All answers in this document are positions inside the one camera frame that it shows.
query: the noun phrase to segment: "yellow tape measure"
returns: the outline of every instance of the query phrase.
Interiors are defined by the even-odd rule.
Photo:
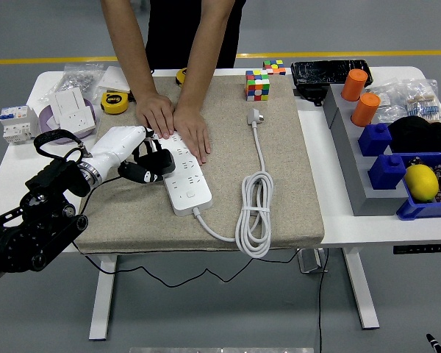
[[[186,68],[182,68],[180,71],[176,73],[175,82],[179,87],[183,86],[185,76],[186,76]]]
[[[101,108],[106,114],[121,114],[129,108],[129,94],[122,92],[103,93]]]

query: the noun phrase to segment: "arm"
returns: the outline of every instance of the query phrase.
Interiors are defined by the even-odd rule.
[[[137,119],[159,135],[172,135],[173,105],[158,94],[146,50],[129,0],[101,0],[101,8],[118,61],[137,102]]]
[[[174,126],[200,163],[211,152],[201,108],[217,65],[234,0],[203,0],[201,22],[191,48],[187,75],[173,115]]]

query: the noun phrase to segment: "black case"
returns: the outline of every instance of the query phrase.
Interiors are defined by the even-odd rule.
[[[299,61],[291,64],[294,85],[298,93],[317,107],[325,99],[331,83],[344,84],[348,72],[360,68],[367,73],[365,87],[373,83],[373,77],[365,60]]]

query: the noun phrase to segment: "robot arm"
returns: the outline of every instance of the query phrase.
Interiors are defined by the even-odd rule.
[[[29,192],[19,207],[0,215],[0,276],[6,272],[41,271],[87,228],[88,219],[78,215],[75,207],[64,197],[69,190],[79,197],[89,194],[107,178],[111,168],[118,168],[121,176],[136,182],[162,180],[175,165],[168,150],[162,150],[154,140],[157,151],[139,157],[139,146],[151,146],[154,137],[143,126],[113,127],[87,152],[83,143],[70,132],[55,130],[35,139],[37,152],[54,158],[42,171],[28,180]],[[40,149],[45,143],[62,137],[72,138],[79,147],[59,157]],[[67,158],[80,151],[77,160]],[[135,162],[126,159],[133,154]],[[15,227],[5,224],[21,216]]]

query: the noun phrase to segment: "white table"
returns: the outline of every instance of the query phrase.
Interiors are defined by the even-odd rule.
[[[423,73],[413,67],[370,69],[374,85],[380,85],[393,77],[424,78]],[[244,73],[245,69],[223,69],[217,70],[215,74],[241,75]],[[157,76],[174,76],[175,74],[176,70],[156,72]],[[39,102],[39,97],[47,92],[61,76],[62,72],[46,72],[37,78],[27,103],[37,113],[44,108],[44,105]],[[317,247],[343,248],[362,326],[365,329],[377,328],[379,322],[359,258],[359,250],[363,246],[373,244],[441,243],[441,218],[400,221],[395,215],[355,217],[351,210],[345,181],[323,109],[299,98],[297,98],[297,106],[325,227],[325,237],[321,244],[317,244]],[[99,108],[96,112],[97,115],[101,114]],[[95,135],[90,135],[84,139],[84,142],[90,148],[95,139]],[[51,151],[65,153],[67,150],[66,146],[53,146]],[[0,215],[18,205],[21,197],[27,192],[24,182],[49,162],[49,158],[42,157],[35,152],[32,143],[11,144],[8,147],[0,165]],[[70,193],[66,196],[69,202],[79,209],[80,199]],[[75,252],[76,250],[69,246],[65,251]],[[100,258],[103,269],[114,271],[116,255],[102,255]],[[114,276],[100,273],[90,339],[106,338],[113,279]]]

